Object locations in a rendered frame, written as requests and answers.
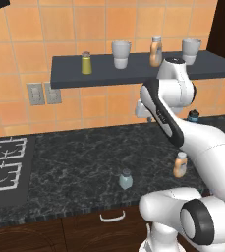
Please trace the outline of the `orange condiment bottle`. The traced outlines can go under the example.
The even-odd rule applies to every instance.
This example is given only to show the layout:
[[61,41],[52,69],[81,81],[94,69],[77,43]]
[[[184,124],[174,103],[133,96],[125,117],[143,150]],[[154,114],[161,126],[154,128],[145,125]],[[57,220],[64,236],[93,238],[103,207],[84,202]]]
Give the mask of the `orange condiment bottle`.
[[162,62],[162,42],[160,36],[151,39],[149,64],[151,67],[158,67]]
[[186,174],[187,162],[187,154],[184,152],[178,152],[173,168],[173,174],[175,177],[181,178]]

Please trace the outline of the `dark wood cupboard door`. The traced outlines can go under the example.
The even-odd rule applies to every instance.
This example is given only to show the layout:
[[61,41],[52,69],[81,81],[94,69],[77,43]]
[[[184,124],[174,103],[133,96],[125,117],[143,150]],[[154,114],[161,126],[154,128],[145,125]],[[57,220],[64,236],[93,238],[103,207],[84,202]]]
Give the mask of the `dark wood cupboard door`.
[[0,228],[0,252],[67,252],[61,221]]

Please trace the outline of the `yellow shaker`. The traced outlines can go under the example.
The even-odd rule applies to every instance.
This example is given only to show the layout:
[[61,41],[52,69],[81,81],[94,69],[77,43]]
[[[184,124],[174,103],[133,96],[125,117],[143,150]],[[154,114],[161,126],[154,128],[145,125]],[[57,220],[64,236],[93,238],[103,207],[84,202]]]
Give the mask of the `yellow shaker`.
[[89,75],[92,73],[91,58],[88,51],[82,53],[82,73],[84,75]]

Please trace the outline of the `dark wood drawer front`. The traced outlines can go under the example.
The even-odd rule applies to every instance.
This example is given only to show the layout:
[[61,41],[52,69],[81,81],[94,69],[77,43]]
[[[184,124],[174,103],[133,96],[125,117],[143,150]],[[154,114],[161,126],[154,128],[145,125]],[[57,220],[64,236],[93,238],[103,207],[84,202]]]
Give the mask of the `dark wood drawer front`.
[[146,221],[138,206],[62,218],[68,252],[139,252]]

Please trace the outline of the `dark blue bottle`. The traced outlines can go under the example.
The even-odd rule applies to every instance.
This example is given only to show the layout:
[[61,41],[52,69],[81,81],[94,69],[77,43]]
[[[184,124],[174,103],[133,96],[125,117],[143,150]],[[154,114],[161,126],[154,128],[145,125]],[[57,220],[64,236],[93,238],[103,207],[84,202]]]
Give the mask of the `dark blue bottle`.
[[189,114],[188,114],[187,120],[190,121],[190,122],[198,123],[198,121],[199,121],[199,112],[196,109],[191,110],[189,112]]

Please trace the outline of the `white cup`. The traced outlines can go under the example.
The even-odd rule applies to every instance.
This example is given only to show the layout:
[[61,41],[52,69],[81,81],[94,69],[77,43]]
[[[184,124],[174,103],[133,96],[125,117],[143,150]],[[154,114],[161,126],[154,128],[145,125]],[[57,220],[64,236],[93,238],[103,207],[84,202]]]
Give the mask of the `white cup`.
[[201,46],[201,40],[186,38],[182,41],[182,58],[187,65],[193,65]]
[[125,69],[127,67],[131,45],[129,41],[125,40],[116,40],[112,42],[114,65],[117,69]]

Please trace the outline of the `dark grey wall shelf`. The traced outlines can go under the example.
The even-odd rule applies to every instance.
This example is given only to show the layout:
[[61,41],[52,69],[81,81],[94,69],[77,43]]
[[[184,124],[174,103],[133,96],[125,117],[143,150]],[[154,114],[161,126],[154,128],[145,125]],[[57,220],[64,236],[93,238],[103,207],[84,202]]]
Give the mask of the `dark grey wall shelf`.
[[[92,55],[90,75],[82,74],[82,57],[54,56],[50,84],[52,89],[100,87],[109,85],[139,84],[155,77],[158,69],[149,66],[148,53],[131,53],[128,66],[118,70],[112,54]],[[200,51],[196,62],[187,67],[191,80],[225,78],[225,58],[209,51]]]

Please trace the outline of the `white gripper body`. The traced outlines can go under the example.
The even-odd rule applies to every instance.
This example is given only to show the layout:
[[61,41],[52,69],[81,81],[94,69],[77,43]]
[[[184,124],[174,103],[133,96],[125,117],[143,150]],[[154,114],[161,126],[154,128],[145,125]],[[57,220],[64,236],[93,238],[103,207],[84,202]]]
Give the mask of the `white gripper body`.
[[137,118],[152,118],[151,113],[143,105],[143,103],[141,102],[140,99],[137,101],[137,105],[136,105],[136,109],[135,109],[135,115],[136,115]]

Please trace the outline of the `black gas hob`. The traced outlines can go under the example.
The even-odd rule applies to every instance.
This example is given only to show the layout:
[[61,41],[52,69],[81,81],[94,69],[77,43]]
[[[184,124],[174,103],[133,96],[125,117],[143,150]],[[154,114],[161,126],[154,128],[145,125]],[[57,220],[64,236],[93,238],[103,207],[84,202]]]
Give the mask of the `black gas hob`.
[[0,138],[0,208],[27,201],[35,137]]

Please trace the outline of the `pale blue shaker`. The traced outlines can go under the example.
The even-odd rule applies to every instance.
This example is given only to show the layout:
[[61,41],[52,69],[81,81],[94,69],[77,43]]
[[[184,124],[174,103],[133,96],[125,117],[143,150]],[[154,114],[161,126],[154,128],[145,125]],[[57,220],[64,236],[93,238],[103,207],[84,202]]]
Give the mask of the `pale blue shaker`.
[[119,185],[127,190],[133,186],[133,177],[131,171],[128,168],[124,168],[119,177]]

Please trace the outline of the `grey wall socket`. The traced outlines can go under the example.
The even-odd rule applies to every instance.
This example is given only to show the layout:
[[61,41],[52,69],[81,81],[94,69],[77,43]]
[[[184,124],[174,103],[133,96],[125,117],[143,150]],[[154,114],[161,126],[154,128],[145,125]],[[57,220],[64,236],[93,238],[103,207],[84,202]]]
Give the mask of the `grey wall socket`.
[[52,89],[49,82],[45,82],[44,87],[48,104],[58,104],[62,102],[61,91],[59,89]]
[[27,83],[28,99],[31,105],[44,105],[42,83]]

